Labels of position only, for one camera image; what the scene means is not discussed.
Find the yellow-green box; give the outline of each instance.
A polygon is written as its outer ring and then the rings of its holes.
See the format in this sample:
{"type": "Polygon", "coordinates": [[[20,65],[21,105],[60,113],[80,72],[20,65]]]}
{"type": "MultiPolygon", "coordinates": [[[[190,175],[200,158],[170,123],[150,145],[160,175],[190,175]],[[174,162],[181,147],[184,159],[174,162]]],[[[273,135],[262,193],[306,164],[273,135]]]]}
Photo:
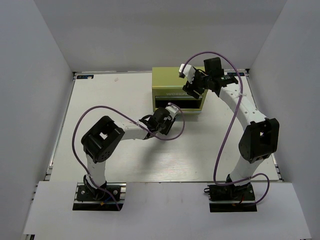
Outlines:
{"type": "Polygon", "coordinates": [[[168,103],[179,106],[186,114],[199,114],[202,111],[208,90],[195,99],[182,90],[187,78],[179,77],[179,67],[152,68],[152,105],[153,111],[166,107],[168,103]]]}

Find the white table surface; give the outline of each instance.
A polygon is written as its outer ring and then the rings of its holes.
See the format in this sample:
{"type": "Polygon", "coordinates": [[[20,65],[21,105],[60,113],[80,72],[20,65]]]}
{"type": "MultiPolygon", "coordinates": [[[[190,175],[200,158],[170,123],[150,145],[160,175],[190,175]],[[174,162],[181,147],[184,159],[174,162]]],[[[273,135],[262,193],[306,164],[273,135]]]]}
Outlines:
{"type": "MultiPolygon", "coordinates": [[[[244,93],[253,103],[247,79],[242,77],[244,93]]],[[[85,171],[75,159],[71,139],[79,117],[88,108],[107,105],[133,119],[152,114],[152,73],[95,74],[93,79],[75,80],[61,137],[53,159],[50,181],[82,182],[85,171]]],[[[76,135],[75,148],[86,163],[82,136],[102,117],[126,121],[106,109],[95,109],[83,119],[76,135]]],[[[200,115],[186,116],[185,131],[173,141],[124,140],[107,160],[105,176],[108,182],[209,182],[222,140],[233,112],[214,93],[208,92],[200,115]]],[[[182,127],[181,117],[174,123],[170,135],[182,127]]],[[[219,162],[217,179],[224,181],[238,159],[238,143],[243,134],[236,120],[219,162]]],[[[278,180],[273,159],[266,159],[256,170],[271,180],[278,180]]]]}
{"type": "MultiPolygon", "coordinates": [[[[256,198],[265,182],[254,182],[256,198]]],[[[210,212],[205,183],[130,182],[120,212],[72,211],[77,182],[40,182],[24,234],[35,240],[299,240],[310,238],[291,183],[271,183],[257,212],[210,212]]]]}

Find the white wall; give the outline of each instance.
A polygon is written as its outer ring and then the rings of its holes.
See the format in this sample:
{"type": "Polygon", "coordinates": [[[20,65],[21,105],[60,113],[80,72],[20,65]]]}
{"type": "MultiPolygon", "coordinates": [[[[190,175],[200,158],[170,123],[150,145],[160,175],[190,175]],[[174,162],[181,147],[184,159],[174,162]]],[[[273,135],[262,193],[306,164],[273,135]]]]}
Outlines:
{"type": "Polygon", "coordinates": [[[320,1],[288,0],[250,71],[257,105],[280,123],[276,152],[312,239],[320,239],[320,1]]]}
{"type": "Polygon", "coordinates": [[[0,238],[20,239],[72,72],[32,0],[0,3],[0,238]]]}
{"type": "Polygon", "coordinates": [[[285,2],[35,0],[74,72],[179,66],[206,50],[250,68],[285,2]]]}

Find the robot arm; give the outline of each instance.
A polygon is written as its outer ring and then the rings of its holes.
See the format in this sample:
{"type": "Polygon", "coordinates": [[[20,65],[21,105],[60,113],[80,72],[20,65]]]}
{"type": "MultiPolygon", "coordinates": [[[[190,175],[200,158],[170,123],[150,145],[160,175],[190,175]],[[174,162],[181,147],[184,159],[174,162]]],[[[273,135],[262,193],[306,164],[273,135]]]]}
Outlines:
{"type": "MultiPolygon", "coordinates": [[[[204,60],[205,72],[195,69],[191,65],[181,65],[179,76],[186,77],[187,82],[183,90],[198,99],[199,96],[209,89],[215,92],[230,109],[235,112],[239,100],[240,86],[234,76],[225,75],[219,57],[204,60]]],[[[240,158],[234,170],[228,175],[227,182],[234,182],[247,177],[252,177],[257,167],[277,150],[279,123],[268,119],[258,111],[246,96],[238,109],[237,118],[240,121],[244,133],[239,142],[240,158]]],[[[248,186],[249,180],[234,184],[236,189],[248,186]]]]}
{"type": "MultiPolygon", "coordinates": [[[[179,110],[173,105],[158,108],[153,115],[144,116],[140,124],[153,134],[167,135],[176,120],[179,110]]],[[[107,188],[105,177],[106,160],[112,155],[122,140],[147,140],[153,136],[132,122],[114,122],[109,116],[103,116],[81,139],[87,159],[87,168],[95,184],[107,188]]],[[[88,175],[83,177],[84,185],[90,190],[96,200],[104,197],[105,193],[97,189],[88,175]]],[[[118,200],[120,194],[115,192],[118,200]]]]}

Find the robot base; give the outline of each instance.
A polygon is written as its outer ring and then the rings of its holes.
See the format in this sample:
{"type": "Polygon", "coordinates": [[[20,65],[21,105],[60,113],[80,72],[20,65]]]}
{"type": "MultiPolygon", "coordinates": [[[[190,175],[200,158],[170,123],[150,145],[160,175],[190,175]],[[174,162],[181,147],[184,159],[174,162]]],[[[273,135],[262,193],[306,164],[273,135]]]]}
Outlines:
{"type": "MultiPolygon", "coordinates": [[[[121,210],[125,203],[126,184],[108,183],[108,185],[106,186],[106,190],[113,194],[121,210]]],[[[89,189],[83,183],[78,183],[72,210],[118,211],[115,202],[108,194],[105,194],[105,196],[103,196],[99,200],[96,200],[89,189]]]]}
{"type": "Polygon", "coordinates": [[[231,187],[208,185],[204,192],[209,194],[211,213],[256,212],[255,193],[252,185],[237,194],[231,194],[231,187]]]}

